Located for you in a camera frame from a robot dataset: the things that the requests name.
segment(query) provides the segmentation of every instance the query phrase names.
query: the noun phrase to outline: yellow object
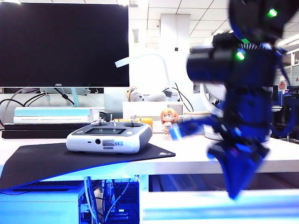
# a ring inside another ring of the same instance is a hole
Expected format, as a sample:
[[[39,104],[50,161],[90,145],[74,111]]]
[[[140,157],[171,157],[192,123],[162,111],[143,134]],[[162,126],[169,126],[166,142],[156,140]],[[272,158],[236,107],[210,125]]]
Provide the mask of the yellow object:
[[[131,122],[131,119],[114,119],[115,121],[119,121],[119,122]],[[145,123],[145,124],[149,124],[149,126],[151,127],[151,129],[153,129],[153,119],[152,118],[141,118],[141,123]]]

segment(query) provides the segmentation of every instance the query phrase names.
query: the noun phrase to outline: controller screen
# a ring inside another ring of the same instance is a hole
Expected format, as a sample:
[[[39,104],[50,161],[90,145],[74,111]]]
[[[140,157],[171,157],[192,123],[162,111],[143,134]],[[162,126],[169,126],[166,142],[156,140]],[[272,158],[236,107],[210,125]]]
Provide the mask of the controller screen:
[[[120,128],[92,128],[85,132],[85,134],[121,134],[125,129]]]

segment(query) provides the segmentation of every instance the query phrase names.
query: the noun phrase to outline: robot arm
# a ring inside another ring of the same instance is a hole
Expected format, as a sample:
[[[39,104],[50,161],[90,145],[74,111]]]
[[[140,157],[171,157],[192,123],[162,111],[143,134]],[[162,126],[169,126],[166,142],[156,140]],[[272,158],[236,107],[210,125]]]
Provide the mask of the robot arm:
[[[246,188],[268,149],[271,91],[282,51],[273,45],[282,37],[284,25],[299,8],[298,0],[231,0],[229,18],[233,34],[216,35],[212,48],[194,49],[187,73],[194,82],[220,83],[227,89],[223,118],[173,125],[176,139],[210,124],[224,141],[208,149],[220,162],[229,197]]]

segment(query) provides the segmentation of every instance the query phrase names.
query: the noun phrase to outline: red sign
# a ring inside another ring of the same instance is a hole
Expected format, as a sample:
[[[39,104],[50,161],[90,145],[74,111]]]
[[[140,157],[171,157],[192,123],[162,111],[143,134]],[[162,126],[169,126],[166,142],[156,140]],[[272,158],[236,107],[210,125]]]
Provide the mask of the red sign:
[[[279,89],[280,90],[284,90],[285,89],[285,83],[284,82],[279,83]]]

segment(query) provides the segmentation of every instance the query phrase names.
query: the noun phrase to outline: black mouse pad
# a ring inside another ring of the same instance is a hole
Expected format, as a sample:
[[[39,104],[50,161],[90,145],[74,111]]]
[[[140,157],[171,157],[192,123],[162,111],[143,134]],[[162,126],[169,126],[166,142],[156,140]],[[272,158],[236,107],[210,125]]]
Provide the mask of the black mouse pad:
[[[0,189],[9,189],[78,170],[109,164],[175,156],[148,143],[136,154],[71,152],[65,143],[21,146],[4,165]]]

